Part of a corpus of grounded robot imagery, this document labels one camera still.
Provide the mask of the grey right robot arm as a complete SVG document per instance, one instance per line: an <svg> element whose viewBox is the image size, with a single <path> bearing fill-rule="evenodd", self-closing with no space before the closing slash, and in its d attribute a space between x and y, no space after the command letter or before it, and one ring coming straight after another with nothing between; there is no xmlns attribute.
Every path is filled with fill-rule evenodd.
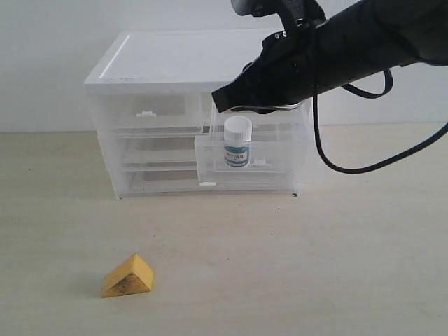
<svg viewBox="0 0 448 336"><path fill-rule="evenodd" d="M396 66L447 64L446 1L358 1L326 17L316 1L233 1L238 15L277 14L283 29L230 84L219 112L267 114Z"/></svg>

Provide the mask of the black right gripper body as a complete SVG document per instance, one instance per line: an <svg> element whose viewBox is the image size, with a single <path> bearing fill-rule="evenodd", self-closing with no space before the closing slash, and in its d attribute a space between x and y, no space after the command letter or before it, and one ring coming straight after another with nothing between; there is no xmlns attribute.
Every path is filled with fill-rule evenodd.
<svg viewBox="0 0 448 336"><path fill-rule="evenodd" d="M314 95L314 47L313 29L273 34L262 42L261 54L243 72L278 71L280 83L269 91L277 94L274 105L296 105Z"/></svg>

